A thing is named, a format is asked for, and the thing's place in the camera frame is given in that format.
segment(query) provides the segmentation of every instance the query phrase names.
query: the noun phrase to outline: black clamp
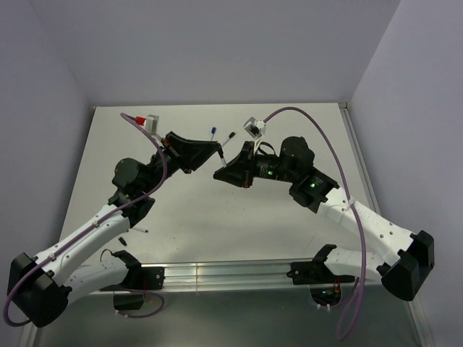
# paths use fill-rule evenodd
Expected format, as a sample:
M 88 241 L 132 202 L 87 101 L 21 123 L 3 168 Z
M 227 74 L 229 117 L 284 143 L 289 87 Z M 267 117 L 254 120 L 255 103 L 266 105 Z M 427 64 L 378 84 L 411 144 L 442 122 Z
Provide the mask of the black clamp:
M 350 275 L 336 276 L 326 266 L 330 252 L 336 248 L 334 244 L 327 244 L 318 251 L 311 261 L 292 262 L 291 271 L 286 276 L 292 279 L 295 286 L 307 284 L 353 283 L 355 277 Z

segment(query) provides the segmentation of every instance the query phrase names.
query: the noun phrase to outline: gray wall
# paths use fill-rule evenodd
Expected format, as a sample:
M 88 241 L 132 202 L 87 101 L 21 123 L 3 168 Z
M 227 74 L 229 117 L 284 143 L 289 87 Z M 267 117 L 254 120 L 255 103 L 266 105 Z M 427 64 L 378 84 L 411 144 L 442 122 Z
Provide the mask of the gray wall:
M 421 297 L 438 346 L 461 346 L 463 2 L 402 0 L 352 100 L 382 212 L 436 239 Z
M 35 254 L 59 235 L 90 108 L 27 1 L 0 1 L 0 61 L 3 306 L 12 259 Z M 1 320 L 1 345 L 16 346 L 20 331 Z
M 96 105 L 348 101 L 399 0 L 30 0 Z

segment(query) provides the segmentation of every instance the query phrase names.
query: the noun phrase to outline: purple cable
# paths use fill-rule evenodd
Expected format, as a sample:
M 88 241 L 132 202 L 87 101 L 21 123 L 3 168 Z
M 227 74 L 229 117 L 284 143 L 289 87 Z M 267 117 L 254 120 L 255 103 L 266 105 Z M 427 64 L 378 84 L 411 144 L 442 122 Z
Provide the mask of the purple cable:
M 135 121 L 132 119 L 132 117 L 126 115 L 125 113 L 121 113 L 121 117 L 124 120 L 128 121 L 132 126 L 134 126 L 136 129 L 138 129 L 140 132 L 142 132 L 153 143 L 154 147 L 156 147 L 156 150 L 158 151 L 158 153 L 159 153 L 159 155 L 161 157 L 161 161 L 162 161 L 162 166 L 163 166 L 162 177 L 161 177 L 161 180 L 159 181 L 159 183 L 156 185 L 156 187 L 152 188 L 149 192 L 145 193 L 144 195 L 141 195 L 138 198 L 133 199 L 133 200 L 127 202 L 126 204 L 123 204 L 123 205 L 115 208 L 114 210 L 108 212 L 103 217 L 98 219 L 98 224 L 101 224 L 104 221 L 108 220 L 108 218 L 110 218 L 117 211 L 123 210 L 126 207 L 129 207 L 129 206 L 131 206 L 133 204 L 136 204 L 137 202 L 139 202 L 139 201 L 147 198 L 148 196 L 152 195 L 152 193 L 156 192 L 159 188 L 161 188 L 164 181 L 167 179 L 167 160 L 166 160 L 166 156 L 162 152 L 161 146 L 156 142 L 155 139 L 153 139 L 151 137 L 151 135 L 147 131 L 145 131 L 141 126 L 139 126 L 137 123 L 135 123 Z M 95 228 L 95 225 L 92 224 L 92 225 L 88 226 L 85 230 L 83 230 L 80 234 L 76 235 L 76 237 L 69 240 L 63 247 L 61 247 L 60 249 L 57 249 L 54 252 L 55 257 L 57 257 L 61 253 L 65 252 L 73 244 L 75 244 L 77 241 L 81 240 L 82 237 L 88 235 L 94 228 Z M 27 323 L 30 322 L 30 320 L 25 320 L 24 322 L 13 322 L 13 321 L 11 321 L 10 318 L 9 318 L 9 315 L 8 315 L 9 305 L 12 303 L 12 300 L 13 300 L 14 296 L 16 296 L 17 292 L 19 291 L 21 286 L 24 284 L 24 282 L 27 281 L 30 278 L 30 276 L 32 276 L 38 269 L 41 269 L 43 266 L 47 265 L 50 262 L 51 262 L 51 258 L 49 257 L 49 258 L 46 258 L 44 261 L 42 261 L 40 264 L 36 265 L 31 271 L 26 273 L 16 283 L 16 285 L 13 287 L 13 289 L 9 292 L 9 294 L 7 296 L 7 300 L 5 301 L 5 305 L 3 307 L 3 319 L 4 319 L 5 323 L 7 323 L 9 326 L 11 326 L 11 327 L 22 327 L 23 325 L 26 325 Z
M 334 150 L 333 145 L 331 144 L 330 140 L 326 136 L 323 129 L 321 129 L 320 125 L 318 125 L 316 120 L 314 120 L 314 118 L 310 114 L 308 114 L 307 112 L 305 112 L 304 110 L 302 110 L 302 109 L 300 109 L 298 107 L 287 106 L 287 107 L 283 107 L 283 108 L 280 108 L 280 109 L 274 111 L 270 116 L 265 118 L 263 121 L 265 123 L 267 123 L 274 116 L 276 116 L 277 114 L 279 114 L 279 113 L 281 113 L 283 111 L 296 111 L 296 112 L 299 112 L 299 113 L 303 114 L 310 122 L 312 122 L 312 124 L 315 126 L 315 128 L 317 128 L 318 132 L 320 132 L 322 138 L 325 140 L 328 148 L 330 149 L 330 152 L 333 155 L 334 160 L 336 161 L 336 165 L 338 166 L 338 170 L 339 170 L 339 173 L 341 175 L 342 184 L 344 186 L 344 190 L 346 191 L 346 197 L 347 197 L 347 200 L 349 201 L 350 198 L 351 198 L 351 195 L 350 195 L 349 187 L 347 186 L 346 175 L 344 174 L 344 170 L 342 168 L 341 162 L 339 161 L 338 155 L 336 154 L 336 151 Z M 355 205 L 352 203 L 350 206 L 352 208 L 352 212 L 354 213 L 355 221 L 357 222 L 357 226 L 359 228 L 360 246 L 361 246 L 361 249 L 362 249 L 362 268 L 361 268 L 361 271 L 360 271 L 360 285 L 357 287 L 354 294 L 351 296 L 349 302 L 347 302 L 346 308 L 341 313 L 341 317 L 339 318 L 338 325 L 336 327 L 336 334 L 337 334 L 338 339 L 340 341 L 344 341 L 346 338 L 349 337 L 351 332 L 354 330 L 355 323 L 358 320 L 358 317 L 359 317 L 359 314 L 360 314 L 360 307 L 362 306 L 363 297 L 365 295 L 365 279 L 366 279 L 366 273 L 367 273 L 367 243 L 366 243 L 366 240 L 365 240 L 365 232 L 363 230 L 362 221 L 360 220 L 360 216 L 359 216 L 359 214 L 357 212 L 357 209 L 355 208 Z M 354 316 L 351 319 L 351 322 L 350 322 L 349 327 L 347 328 L 346 332 L 344 334 L 341 334 L 341 327 L 342 327 L 343 321 L 345 319 L 346 313 L 347 313 L 348 309 L 350 308 L 350 305 L 352 304 L 352 302 L 355 299 L 357 299 L 357 303 L 355 305 Z
M 154 311 L 152 311 L 150 313 L 147 313 L 147 314 L 128 314 L 128 313 L 120 312 L 120 311 L 117 312 L 121 316 L 124 316 L 124 317 L 127 317 L 127 318 L 148 318 L 148 317 L 152 317 L 155 314 L 159 313 L 164 308 L 164 305 L 166 304 L 165 298 L 162 295 L 160 295 L 160 294 L 158 294 L 158 293 L 156 293 L 154 291 L 141 290 L 141 289 L 128 289 L 128 288 L 122 288 L 122 287 L 120 289 L 121 289 L 121 291 L 128 291 L 130 293 L 154 295 L 154 296 L 156 296 L 157 298 L 159 298 L 161 300 L 161 305 L 159 305 L 159 307 L 157 309 L 155 309 Z

